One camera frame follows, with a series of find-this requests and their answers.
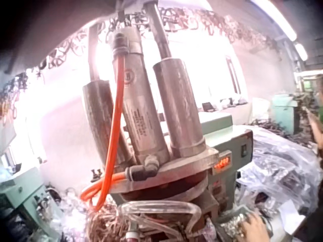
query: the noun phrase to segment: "switch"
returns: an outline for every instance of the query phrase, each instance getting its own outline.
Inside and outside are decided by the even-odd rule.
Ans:
[[[247,154],[248,154],[247,145],[246,144],[242,145],[241,146],[241,157],[243,158],[243,157],[247,156]]]

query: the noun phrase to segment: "clear plastic tube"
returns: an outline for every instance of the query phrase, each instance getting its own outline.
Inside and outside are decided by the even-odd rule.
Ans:
[[[179,201],[133,201],[120,205],[121,214],[139,214],[139,213],[188,213],[192,214],[185,232],[190,234],[193,226],[201,217],[201,209],[192,203]]]
[[[168,227],[166,225],[163,225],[163,224],[160,224],[160,223],[157,223],[157,222],[153,222],[153,221],[151,221],[151,220],[149,220],[147,218],[139,217],[139,216],[134,215],[134,214],[127,214],[126,216],[130,220],[132,220],[132,221],[134,221],[134,222],[136,222],[138,224],[145,225],[145,226],[147,226],[149,228],[153,228],[153,229],[156,229],[158,231],[162,231],[162,232],[171,234],[171,235],[176,237],[177,241],[182,240],[182,236],[178,231],[176,231],[176,230],[174,230],[174,229],[172,229],[172,228],[170,228],[170,227]]]

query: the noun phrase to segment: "orange air hose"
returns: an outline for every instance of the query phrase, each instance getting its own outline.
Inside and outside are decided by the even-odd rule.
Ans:
[[[83,201],[87,201],[92,199],[99,191],[100,197],[96,206],[94,207],[95,211],[99,211],[100,208],[103,206],[106,196],[109,193],[110,187],[112,184],[119,180],[123,180],[126,178],[124,172],[113,174],[115,161],[117,158],[117,148],[118,148],[118,141],[120,135],[120,121],[121,121],[121,114],[123,108],[123,93],[124,93],[124,82],[125,82],[125,56],[118,55],[117,56],[117,95],[116,95],[116,102],[115,107],[113,110],[112,115],[112,125],[111,125],[111,133],[110,133],[110,140],[109,140],[109,147],[107,150],[107,157],[105,162],[105,176],[100,180],[96,181],[95,183],[91,184],[88,188],[86,188],[80,198]]]

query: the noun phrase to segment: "green machine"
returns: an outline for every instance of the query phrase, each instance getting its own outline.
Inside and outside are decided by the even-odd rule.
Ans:
[[[298,103],[292,94],[277,94],[272,100],[274,120],[290,134],[299,131]]]
[[[34,167],[14,174],[0,186],[0,218],[13,241],[25,241],[41,229],[52,238],[61,235],[49,225],[63,213],[46,192],[41,174]]]
[[[252,160],[253,133],[233,125],[229,113],[199,113],[207,146],[219,151],[218,164],[209,171],[207,189],[219,203],[219,211],[233,208],[238,170]]]

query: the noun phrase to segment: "control panel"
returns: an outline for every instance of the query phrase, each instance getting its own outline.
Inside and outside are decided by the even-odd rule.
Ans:
[[[226,150],[219,154],[219,162],[213,167],[212,174],[219,174],[232,166],[232,152]]]

